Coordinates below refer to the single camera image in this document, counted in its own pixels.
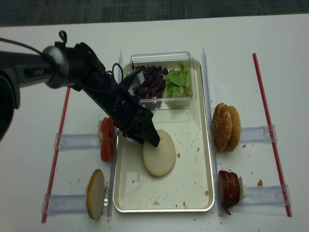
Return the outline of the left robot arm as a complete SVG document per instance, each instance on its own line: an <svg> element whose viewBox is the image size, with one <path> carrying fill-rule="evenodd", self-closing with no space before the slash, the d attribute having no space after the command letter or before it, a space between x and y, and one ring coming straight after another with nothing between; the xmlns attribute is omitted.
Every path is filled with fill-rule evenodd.
<svg viewBox="0 0 309 232"><path fill-rule="evenodd" d="M68 48L57 42L43 52L0 54L0 134L4 136L20 107L20 89L45 83L52 89L71 87L84 91L112 120L124 136L141 144L158 146L153 113L142 107L128 89L138 72L117 82L85 43Z"/></svg>

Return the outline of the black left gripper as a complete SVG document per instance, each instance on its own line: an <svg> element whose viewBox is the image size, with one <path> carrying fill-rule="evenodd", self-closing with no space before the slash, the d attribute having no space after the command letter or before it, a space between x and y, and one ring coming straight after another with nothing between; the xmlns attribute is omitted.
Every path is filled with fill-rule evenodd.
<svg viewBox="0 0 309 232"><path fill-rule="evenodd" d="M126 82L118 84L85 43L65 48L65 54L69 77L112 118L124 136L158 147L160 137L152 122L153 113L129 93Z"/></svg>

